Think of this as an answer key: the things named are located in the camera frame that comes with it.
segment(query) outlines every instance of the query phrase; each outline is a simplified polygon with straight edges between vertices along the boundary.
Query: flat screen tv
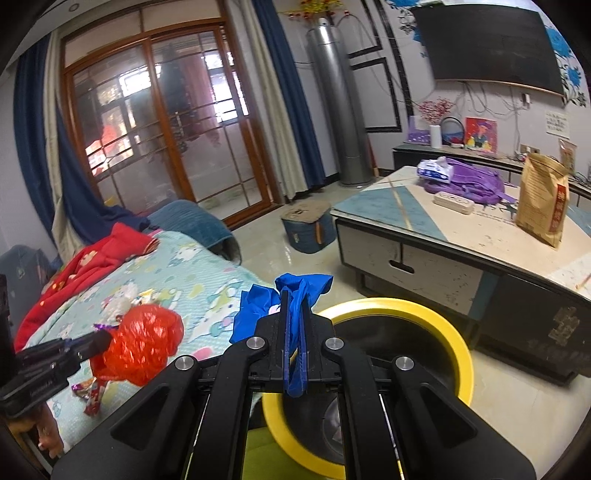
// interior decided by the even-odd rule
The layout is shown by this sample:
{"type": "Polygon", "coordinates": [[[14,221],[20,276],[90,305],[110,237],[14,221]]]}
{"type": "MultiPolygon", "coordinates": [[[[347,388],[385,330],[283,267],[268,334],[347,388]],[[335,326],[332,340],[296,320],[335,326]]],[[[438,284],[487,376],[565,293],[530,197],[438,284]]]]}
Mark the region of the flat screen tv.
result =
{"type": "Polygon", "coordinates": [[[564,95],[538,12],[474,4],[412,12],[436,80],[509,83],[564,95]]]}

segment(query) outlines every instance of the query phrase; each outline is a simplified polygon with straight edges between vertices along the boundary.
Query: bedsheet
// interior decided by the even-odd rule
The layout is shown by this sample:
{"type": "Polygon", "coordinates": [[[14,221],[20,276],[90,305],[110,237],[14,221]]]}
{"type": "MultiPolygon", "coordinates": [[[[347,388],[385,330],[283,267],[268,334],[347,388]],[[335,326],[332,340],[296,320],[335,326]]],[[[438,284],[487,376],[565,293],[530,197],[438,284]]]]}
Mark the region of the bedsheet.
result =
{"type": "MultiPolygon", "coordinates": [[[[138,257],[75,298],[68,300],[29,339],[27,346],[55,338],[76,338],[100,323],[103,307],[130,291],[153,289],[160,304],[183,319],[185,333],[178,355],[198,360],[220,355],[230,345],[233,318],[240,308],[242,290],[264,285],[250,271],[218,257],[178,232],[160,232],[155,252],[138,257]]],[[[70,385],[92,376],[89,362],[70,378],[70,385]]],[[[85,401],[68,388],[49,406],[57,420],[66,449],[84,438],[108,415],[139,390],[129,382],[110,382],[96,417],[84,414],[85,401]]]]}

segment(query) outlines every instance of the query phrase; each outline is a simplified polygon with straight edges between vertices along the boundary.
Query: table drawer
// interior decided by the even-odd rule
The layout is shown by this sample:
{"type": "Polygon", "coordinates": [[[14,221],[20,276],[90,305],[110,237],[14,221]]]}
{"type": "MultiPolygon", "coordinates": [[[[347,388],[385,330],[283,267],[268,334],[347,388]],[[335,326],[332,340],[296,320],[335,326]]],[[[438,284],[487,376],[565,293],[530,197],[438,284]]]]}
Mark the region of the table drawer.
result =
{"type": "Polygon", "coordinates": [[[470,314],[482,270],[349,225],[337,228],[345,264],[470,314]]]}

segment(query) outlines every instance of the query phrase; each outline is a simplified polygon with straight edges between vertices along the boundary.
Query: white curtain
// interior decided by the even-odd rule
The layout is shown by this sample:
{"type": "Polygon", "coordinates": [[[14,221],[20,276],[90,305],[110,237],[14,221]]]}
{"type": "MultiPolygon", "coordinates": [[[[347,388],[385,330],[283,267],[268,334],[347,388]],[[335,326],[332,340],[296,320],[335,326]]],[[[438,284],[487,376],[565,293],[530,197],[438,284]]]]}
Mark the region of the white curtain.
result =
{"type": "Polygon", "coordinates": [[[60,37],[56,30],[51,33],[43,84],[43,123],[45,129],[47,168],[53,197],[55,215],[51,233],[56,242],[57,251],[62,261],[68,263],[82,248],[80,239],[66,216],[61,189],[60,152],[57,142],[57,102],[59,93],[59,52],[60,37]]]}
{"type": "MultiPolygon", "coordinates": [[[[291,200],[297,192],[307,191],[308,185],[267,42],[251,0],[230,0],[228,3],[234,3],[239,8],[241,18],[237,19],[236,15],[232,15],[233,23],[239,25],[243,22],[248,35],[265,107],[259,108],[259,111],[266,115],[268,120],[268,128],[264,130],[269,130],[270,135],[266,135],[266,140],[275,150],[274,156],[283,193],[291,200]]],[[[230,13],[236,12],[231,5],[228,7],[230,13]]]]}

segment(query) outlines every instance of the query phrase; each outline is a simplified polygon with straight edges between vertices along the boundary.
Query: red plastic bag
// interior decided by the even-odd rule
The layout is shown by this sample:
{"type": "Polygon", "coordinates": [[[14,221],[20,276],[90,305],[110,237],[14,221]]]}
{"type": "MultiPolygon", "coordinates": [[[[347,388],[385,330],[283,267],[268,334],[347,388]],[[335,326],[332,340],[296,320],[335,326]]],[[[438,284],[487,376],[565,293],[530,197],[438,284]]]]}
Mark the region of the red plastic bag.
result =
{"type": "Polygon", "coordinates": [[[102,380],[128,380],[143,387],[177,353],[183,339],[183,321],[178,313],[159,305],[137,305],[110,330],[113,340],[102,355],[90,359],[92,374],[102,380]]]}

